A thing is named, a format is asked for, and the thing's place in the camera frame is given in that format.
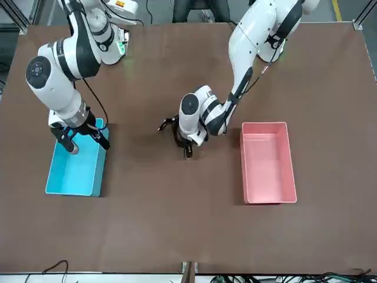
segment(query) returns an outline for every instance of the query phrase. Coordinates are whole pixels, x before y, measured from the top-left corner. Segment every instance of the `tabletop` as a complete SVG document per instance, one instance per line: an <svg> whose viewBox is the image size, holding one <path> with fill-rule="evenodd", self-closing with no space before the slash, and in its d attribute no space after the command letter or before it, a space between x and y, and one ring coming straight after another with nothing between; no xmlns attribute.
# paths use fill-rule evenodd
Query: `tabletop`
<svg viewBox="0 0 377 283"><path fill-rule="evenodd" d="M208 84L233 84L231 26L130 27L127 57L88 80L110 118L100 198L46 195L55 140L25 81L38 48L68 27L30 27L0 103L0 272L351 273L377 271L377 95L363 35L351 23L301 24L244 97L224 137L183 159L163 118ZM254 73L264 66L256 59ZM102 112L83 82L82 96ZM244 121L285 121L297 203L243 203Z"/></svg>

